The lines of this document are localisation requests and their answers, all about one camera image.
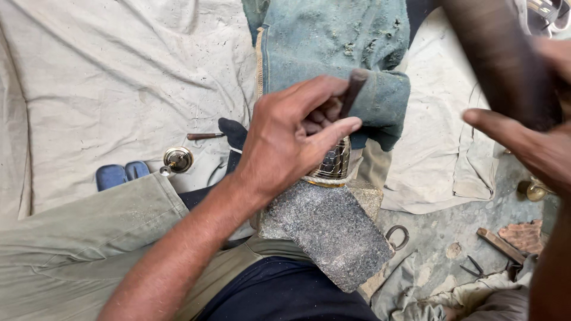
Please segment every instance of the gray stone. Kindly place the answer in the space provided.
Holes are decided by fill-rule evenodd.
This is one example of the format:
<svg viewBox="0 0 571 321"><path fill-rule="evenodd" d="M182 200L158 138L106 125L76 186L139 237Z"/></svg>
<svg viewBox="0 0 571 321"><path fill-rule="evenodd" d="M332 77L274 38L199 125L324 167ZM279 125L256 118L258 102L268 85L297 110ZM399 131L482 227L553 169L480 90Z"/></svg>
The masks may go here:
<svg viewBox="0 0 571 321"><path fill-rule="evenodd" d="M270 203L268 215L345 292L395 254L347 186L299 181Z"/></svg>
<svg viewBox="0 0 571 321"><path fill-rule="evenodd" d="M359 205L365 210L367 216L377 222L379 216L379 209L383 201L383 191L373 186L366 180L354 179L346 184L349 191L355 196Z"/></svg>
<svg viewBox="0 0 571 321"><path fill-rule="evenodd" d="M367 216L373 222L376 222L381 202L383 201L383 191L360 179L354 179L347 183L346 186L357 199L359 205L365 210ZM255 216L252 228L256 229L258 235L264 239L291 240L279 224L267 214L266 210L259 212Z"/></svg>
<svg viewBox="0 0 571 321"><path fill-rule="evenodd" d="M280 224L272 219L266 210L258 212L256 220L256 229L258 230L259 237L270 240L291 240L286 232L282 230Z"/></svg>

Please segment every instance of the brass object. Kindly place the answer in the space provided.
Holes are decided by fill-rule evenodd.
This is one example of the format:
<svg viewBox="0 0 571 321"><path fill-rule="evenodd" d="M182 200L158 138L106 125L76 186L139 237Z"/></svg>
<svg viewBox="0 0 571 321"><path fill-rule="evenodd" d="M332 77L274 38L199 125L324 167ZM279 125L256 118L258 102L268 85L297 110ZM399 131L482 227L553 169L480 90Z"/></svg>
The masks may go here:
<svg viewBox="0 0 571 321"><path fill-rule="evenodd" d="M159 169L162 176L169 176L171 172L186 172L194 162L194 157L190 150L185 147L173 147L164 152L164 166Z"/></svg>
<svg viewBox="0 0 571 321"><path fill-rule="evenodd" d="M342 180L349 175L349 159L351 157L351 140L349 136L344 137L333 147L323 159L322 163L312 170L308 176L327 179L327 180ZM322 183L309 181L310 183L326 187L341 187L344 184Z"/></svg>
<svg viewBox="0 0 571 321"><path fill-rule="evenodd" d="M342 187L342 186L345 186L345 183L343 183L343 184L325 184L325 183L312 182L310 180L308 180L307 182L312 183L312 184L317 185L317 186L321 186L321 187Z"/></svg>
<svg viewBox="0 0 571 321"><path fill-rule="evenodd" d="M555 192L545 185L544 182L533 176L531 177L531 182L521 182L520 186L518 186L518 191L525 194L525 196L527 196L527 198L532 202L541 201L548 193L555 194Z"/></svg>

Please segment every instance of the concrete floor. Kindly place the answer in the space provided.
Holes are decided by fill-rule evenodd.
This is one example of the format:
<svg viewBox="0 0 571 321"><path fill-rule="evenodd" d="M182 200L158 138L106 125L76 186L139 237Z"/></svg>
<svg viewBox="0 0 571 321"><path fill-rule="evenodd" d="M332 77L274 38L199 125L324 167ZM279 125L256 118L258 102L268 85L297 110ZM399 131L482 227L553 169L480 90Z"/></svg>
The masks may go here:
<svg viewBox="0 0 571 321"><path fill-rule="evenodd" d="M460 268L463 264L476 270L468 260L472 256L486 274L503 271L508 258L476 235L479 227L497 233L510 223L530 222L545 217L544 231L549 232L558 206L556 196L532 203L516 191L529 172L513 156L504 154L496 174L496 197L490 202L469 202L424 215L381 210L377 226L386 233L393 225L405 226L410 233L407 246L389 262L384 276L410 253L418 251L416 259L417 298L426 298L449 291L461 284L472 283L476 277ZM399 236L395 232L395 243Z"/></svg>

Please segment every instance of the khaki pants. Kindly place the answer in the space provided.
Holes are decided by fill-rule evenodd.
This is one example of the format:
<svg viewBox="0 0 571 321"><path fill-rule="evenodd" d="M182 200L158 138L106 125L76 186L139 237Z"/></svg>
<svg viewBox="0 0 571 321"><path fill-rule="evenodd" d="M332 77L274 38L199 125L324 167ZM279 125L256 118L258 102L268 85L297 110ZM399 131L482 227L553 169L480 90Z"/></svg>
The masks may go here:
<svg viewBox="0 0 571 321"><path fill-rule="evenodd" d="M0 320L94 320L123 276L188 210L151 174L0 227ZM309 260L292 241L264 240L217 253L176 320L195 318L254 262Z"/></svg>

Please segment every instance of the metal ring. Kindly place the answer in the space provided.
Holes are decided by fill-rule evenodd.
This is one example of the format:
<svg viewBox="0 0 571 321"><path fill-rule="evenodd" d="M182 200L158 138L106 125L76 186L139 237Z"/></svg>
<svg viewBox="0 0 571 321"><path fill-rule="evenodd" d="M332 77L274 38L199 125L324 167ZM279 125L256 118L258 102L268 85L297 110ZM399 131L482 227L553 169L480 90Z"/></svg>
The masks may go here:
<svg viewBox="0 0 571 321"><path fill-rule="evenodd" d="M395 248L395 251L398 251L398 250L402 250L403 247L405 247L407 245L408 239L410 237L408 236L408 230L406 227L404 227L402 225L395 225L395 226L391 227L389 229L389 231L387 232L387 236L385 236L386 239L389 240L389 238L391 238L391 235L393 234L393 232L396 230L402 230L404 233L404 240L399 246L395 246L394 244L392 244L392 246Z"/></svg>

